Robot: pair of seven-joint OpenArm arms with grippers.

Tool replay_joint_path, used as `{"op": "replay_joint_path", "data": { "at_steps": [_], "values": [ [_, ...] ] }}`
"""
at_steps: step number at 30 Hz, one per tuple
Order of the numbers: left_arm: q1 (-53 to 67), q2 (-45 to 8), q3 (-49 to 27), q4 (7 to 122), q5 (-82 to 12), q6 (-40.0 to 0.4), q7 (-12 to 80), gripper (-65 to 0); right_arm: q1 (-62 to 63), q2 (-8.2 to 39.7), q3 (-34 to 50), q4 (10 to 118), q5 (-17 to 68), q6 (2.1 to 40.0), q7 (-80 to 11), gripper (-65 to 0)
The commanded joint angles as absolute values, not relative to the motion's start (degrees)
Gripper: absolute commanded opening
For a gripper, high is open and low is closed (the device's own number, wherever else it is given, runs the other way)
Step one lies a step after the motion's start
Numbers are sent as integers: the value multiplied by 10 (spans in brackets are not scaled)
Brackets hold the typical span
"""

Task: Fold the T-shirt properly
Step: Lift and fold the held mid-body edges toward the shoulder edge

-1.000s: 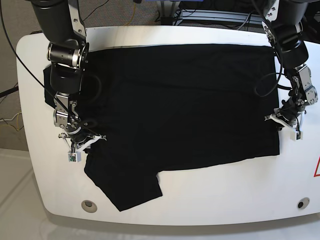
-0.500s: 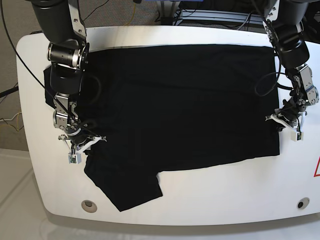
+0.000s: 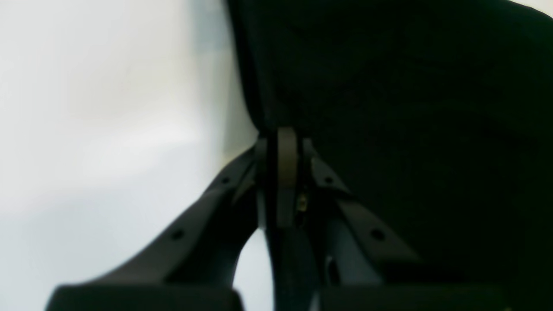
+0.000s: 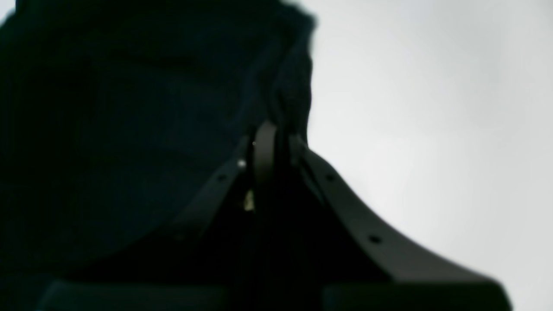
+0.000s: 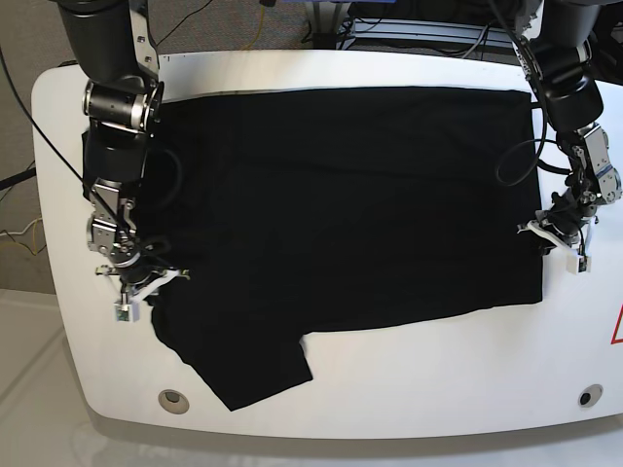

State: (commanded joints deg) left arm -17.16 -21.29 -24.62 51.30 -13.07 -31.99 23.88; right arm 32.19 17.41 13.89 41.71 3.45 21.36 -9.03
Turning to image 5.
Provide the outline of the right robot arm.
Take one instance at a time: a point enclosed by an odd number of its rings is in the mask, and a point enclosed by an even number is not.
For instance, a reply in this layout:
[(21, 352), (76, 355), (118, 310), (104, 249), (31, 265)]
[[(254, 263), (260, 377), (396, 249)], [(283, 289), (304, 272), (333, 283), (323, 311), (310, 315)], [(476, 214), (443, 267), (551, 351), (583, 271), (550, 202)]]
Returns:
[(60, 1), (64, 29), (88, 78), (82, 109), (89, 120), (83, 170), (93, 207), (90, 250), (106, 258), (97, 274), (115, 276), (115, 309), (128, 320), (139, 304), (187, 271), (159, 258), (165, 242), (143, 240), (132, 218), (164, 83), (145, 1)]

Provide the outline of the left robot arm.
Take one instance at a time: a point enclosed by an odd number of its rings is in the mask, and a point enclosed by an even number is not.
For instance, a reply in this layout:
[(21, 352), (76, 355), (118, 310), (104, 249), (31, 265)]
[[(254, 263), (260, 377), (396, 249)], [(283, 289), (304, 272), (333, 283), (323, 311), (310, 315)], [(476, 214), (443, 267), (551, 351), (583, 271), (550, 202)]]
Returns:
[(604, 103), (590, 70), (590, 33), (603, 1), (522, 1), (512, 23), (494, 1), (489, 7), (513, 43), (542, 112), (568, 157), (567, 189), (552, 205), (521, 226), (586, 258), (588, 233), (597, 210), (622, 197), (621, 178), (610, 162), (607, 137), (598, 123)]

